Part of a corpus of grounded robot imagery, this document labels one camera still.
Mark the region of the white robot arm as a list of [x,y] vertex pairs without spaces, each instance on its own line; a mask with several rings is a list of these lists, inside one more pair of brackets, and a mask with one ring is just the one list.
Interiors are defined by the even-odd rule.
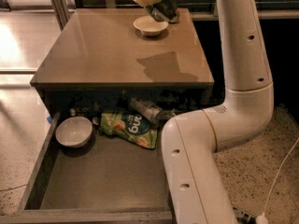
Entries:
[[222,104],[171,118],[161,136],[164,169],[177,224],[238,224],[214,162],[267,126],[274,87],[255,0],[216,0],[225,98]]

